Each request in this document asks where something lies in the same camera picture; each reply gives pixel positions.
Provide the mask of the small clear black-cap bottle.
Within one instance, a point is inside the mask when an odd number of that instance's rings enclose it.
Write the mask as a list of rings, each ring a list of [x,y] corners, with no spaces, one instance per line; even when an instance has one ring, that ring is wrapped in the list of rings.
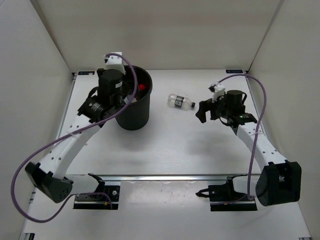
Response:
[[[171,93],[168,95],[167,105],[171,108],[189,111],[195,108],[196,103],[192,102],[188,97]]]

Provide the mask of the red-cap clear bottle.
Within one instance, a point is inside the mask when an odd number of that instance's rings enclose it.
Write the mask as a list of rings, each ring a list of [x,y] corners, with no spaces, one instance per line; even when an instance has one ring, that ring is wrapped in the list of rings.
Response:
[[[139,91],[145,91],[147,87],[141,83],[138,85],[138,88],[139,88]]]

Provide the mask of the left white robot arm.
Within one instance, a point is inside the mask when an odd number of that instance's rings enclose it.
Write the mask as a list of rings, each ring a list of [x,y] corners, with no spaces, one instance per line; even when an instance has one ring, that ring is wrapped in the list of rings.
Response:
[[[103,180],[92,174],[67,175],[67,169],[87,141],[103,126],[102,120],[114,115],[123,105],[124,70],[97,70],[98,86],[93,88],[78,109],[68,129],[70,137],[56,144],[38,163],[29,162],[25,171],[43,194],[55,203],[69,195],[87,193],[93,200],[105,194]]]

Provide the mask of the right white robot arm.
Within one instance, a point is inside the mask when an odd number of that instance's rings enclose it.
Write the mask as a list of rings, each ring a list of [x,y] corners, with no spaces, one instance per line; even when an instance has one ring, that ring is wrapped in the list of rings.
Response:
[[[263,206],[297,202],[301,193],[302,168],[297,162],[288,161],[259,130],[256,118],[246,112],[246,98],[247,94],[240,90],[229,90],[200,101],[195,114],[201,123],[207,121],[207,112],[210,112],[211,120],[226,120],[223,125],[230,127],[244,142],[261,170],[259,177],[230,177],[224,193],[230,200],[250,194]]]

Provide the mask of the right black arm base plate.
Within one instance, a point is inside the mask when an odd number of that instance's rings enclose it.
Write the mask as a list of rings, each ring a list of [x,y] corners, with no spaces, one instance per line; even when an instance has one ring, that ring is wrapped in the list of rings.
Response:
[[[227,176],[224,179],[208,181],[208,187],[195,195],[209,199],[211,212],[254,212],[257,211],[255,200],[249,200],[246,193],[235,191],[233,180],[246,179],[247,175]]]

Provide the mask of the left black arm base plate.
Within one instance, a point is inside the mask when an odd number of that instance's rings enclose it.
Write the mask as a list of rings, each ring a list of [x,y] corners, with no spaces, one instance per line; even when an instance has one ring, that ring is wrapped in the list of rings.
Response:
[[[119,180],[103,181],[103,188],[99,187],[95,192],[104,194],[77,195],[74,198],[75,210],[118,210],[120,200],[121,182]]]

